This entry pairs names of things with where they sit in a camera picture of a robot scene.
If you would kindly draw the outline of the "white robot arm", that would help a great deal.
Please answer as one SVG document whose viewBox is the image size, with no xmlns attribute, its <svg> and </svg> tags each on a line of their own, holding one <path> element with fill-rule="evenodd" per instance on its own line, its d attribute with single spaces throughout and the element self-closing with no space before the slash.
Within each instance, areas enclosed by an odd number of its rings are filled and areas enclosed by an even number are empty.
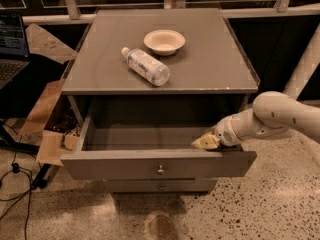
<svg viewBox="0 0 320 240">
<path fill-rule="evenodd" d="M 320 109 L 302 104 L 286 94 L 269 91 L 258 95 L 252 107 L 221 119 L 192 147 L 217 149 L 235 146 L 249 139 L 281 139 L 295 130 L 320 142 Z"/>
</svg>

